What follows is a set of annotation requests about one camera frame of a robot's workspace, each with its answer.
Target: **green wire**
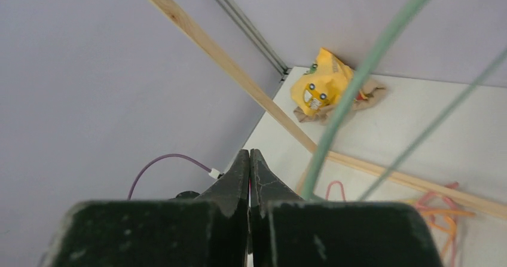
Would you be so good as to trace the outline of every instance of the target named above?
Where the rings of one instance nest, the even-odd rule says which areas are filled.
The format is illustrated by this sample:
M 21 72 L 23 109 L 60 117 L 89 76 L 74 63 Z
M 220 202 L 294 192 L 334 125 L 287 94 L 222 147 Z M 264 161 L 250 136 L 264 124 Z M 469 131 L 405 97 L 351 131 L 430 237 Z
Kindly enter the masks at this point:
M 477 86 L 482 84 L 507 58 L 507 48 L 498 55 L 493 62 L 479 75 L 475 80 L 464 89 L 440 114 L 425 128 L 425 130 L 404 150 L 388 167 L 378 179 L 359 197 L 359 201 L 365 200 L 374 192 L 380 184 L 386 180 L 394 170 L 396 170 L 418 147 L 423 143 L 446 119 L 454 112 L 454 110 L 470 96 Z
M 331 147 L 340 124 L 349 112 L 352 105 L 352 101 L 358 95 L 359 89 L 364 85 L 368 79 L 369 74 L 377 67 L 380 59 L 384 56 L 387 49 L 394 43 L 401 32 L 405 29 L 405 26 L 412 20 L 412 18 L 419 12 L 419 10 L 429 0 L 408 0 L 407 3 L 401 8 L 393 20 L 387 25 L 373 48 L 368 53 L 366 59 L 361 63 L 358 70 L 354 73 L 354 78 L 350 81 L 347 89 L 343 93 L 340 99 L 340 103 L 336 107 L 334 113 L 329 119 L 322 137 L 320 138 L 319 145 L 313 154 L 306 180 L 303 184 L 301 191 L 301 197 L 308 200 L 313 194 L 313 189 L 317 178 L 319 176 L 320 169 L 323 166 L 326 155 Z

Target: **white surface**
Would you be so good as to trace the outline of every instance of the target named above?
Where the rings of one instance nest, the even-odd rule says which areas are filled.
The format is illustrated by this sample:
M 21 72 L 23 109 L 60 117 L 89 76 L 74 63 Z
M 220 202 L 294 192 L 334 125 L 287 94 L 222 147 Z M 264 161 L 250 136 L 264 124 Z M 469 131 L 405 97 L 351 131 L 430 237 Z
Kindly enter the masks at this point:
M 235 0 L 289 65 L 326 47 L 356 67 L 406 0 Z M 376 72 L 470 82 L 507 45 L 507 0 L 431 0 Z M 507 63 L 489 80 L 507 87 Z
M 280 75 L 215 0 L 176 0 L 268 94 Z M 36 266 L 78 201 L 125 199 L 178 152 L 224 170 L 262 115 L 147 0 L 0 0 L 0 266 Z M 182 159 L 134 198 L 214 182 Z
M 295 103 L 289 88 L 306 68 L 295 67 L 274 98 L 294 121 Z M 333 150 L 354 155 L 381 165 L 388 165 L 427 122 L 463 85 L 375 76 L 390 89 L 378 106 L 357 112 L 340 131 Z M 401 169 L 442 185 L 452 181 L 460 190 L 489 195 L 506 201 L 502 160 L 507 158 L 507 141 L 502 127 L 507 124 L 502 103 L 507 103 L 507 89 L 481 87 L 445 125 L 417 151 Z M 315 141 L 322 134 L 318 123 L 299 124 Z M 245 144 L 246 149 L 260 149 L 269 168 L 294 188 L 310 160 L 307 152 L 270 115 L 264 114 Z M 328 161 L 324 166 L 316 194 L 325 196 L 329 182 L 340 180 L 348 200 L 356 199 L 375 179 L 374 176 Z M 330 199 L 339 199 L 333 187 Z M 372 200 L 417 198 L 422 193 L 392 182 L 384 183 Z M 478 213 L 463 220 L 459 266 L 504 266 L 507 253 L 507 221 Z M 444 238 L 435 234 L 438 244 Z

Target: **wooden strip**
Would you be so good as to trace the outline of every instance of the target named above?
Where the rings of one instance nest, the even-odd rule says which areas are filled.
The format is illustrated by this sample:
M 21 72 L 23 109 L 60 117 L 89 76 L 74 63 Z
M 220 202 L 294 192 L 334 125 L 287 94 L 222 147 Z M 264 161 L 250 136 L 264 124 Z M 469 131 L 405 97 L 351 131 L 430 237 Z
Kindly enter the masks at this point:
M 149 0 L 181 32 L 192 39 L 218 66 L 232 77 L 266 112 L 295 137 L 308 151 L 316 144 L 285 114 L 238 64 L 174 1 Z
M 374 176 L 380 176 L 380 174 L 385 170 L 384 167 L 381 167 L 379 165 L 372 164 L 370 162 L 362 161 L 360 159 L 353 158 L 351 156 L 331 151 L 329 152 L 327 159 L 354 168 L 355 170 L 364 171 Z M 300 194 L 301 192 L 301 188 L 303 186 L 303 182 L 306 178 L 306 175 L 307 171 L 303 173 L 303 175 L 300 178 L 300 181 L 298 182 L 298 185 L 296 187 L 296 192 L 298 194 Z M 467 194 L 466 192 L 457 191 L 455 189 L 446 188 L 445 186 L 428 182 L 426 180 L 419 179 L 414 176 L 409 176 L 407 174 L 400 173 L 398 171 L 392 173 L 391 176 L 389 177 L 389 180 L 416 189 L 418 191 L 423 192 L 434 191 L 438 194 L 452 198 L 455 202 L 463 206 L 474 208 L 476 210 L 482 211 L 484 213 L 502 219 L 507 219 L 507 205 L 498 202 L 480 198 L 478 196 Z

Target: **purple cable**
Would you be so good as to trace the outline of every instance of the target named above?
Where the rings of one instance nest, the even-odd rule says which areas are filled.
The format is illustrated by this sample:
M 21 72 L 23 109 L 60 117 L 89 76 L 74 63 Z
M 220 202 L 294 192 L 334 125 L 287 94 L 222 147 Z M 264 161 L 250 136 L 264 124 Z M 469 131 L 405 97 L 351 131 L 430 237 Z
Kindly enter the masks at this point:
M 139 179 L 141 178 L 141 176 L 143 175 L 143 173 L 148 169 L 148 167 L 152 166 L 155 162 L 161 160 L 161 159 L 165 159 L 165 158 L 184 158 L 186 159 L 187 161 L 191 161 L 193 162 L 195 165 L 198 165 L 199 167 L 201 167 L 202 169 L 206 170 L 208 173 L 211 172 L 211 168 L 205 166 L 204 164 L 194 160 L 193 158 L 191 158 L 190 156 L 186 156 L 186 155 L 182 155 L 182 154 L 167 154 L 167 155 L 161 155 L 159 156 L 158 158 L 150 161 L 146 166 L 144 166 L 144 168 L 139 172 L 138 176 L 136 177 L 136 179 L 134 180 L 134 182 L 132 183 L 132 186 L 130 187 L 130 191 L 129 191 L 129 196 L 127 197 L 127 200 L 130 200 L 131 197 L 132 197 L 132 193 L 134 193 L 134 188 L 136 188 L 136 185 L 139 181 Z

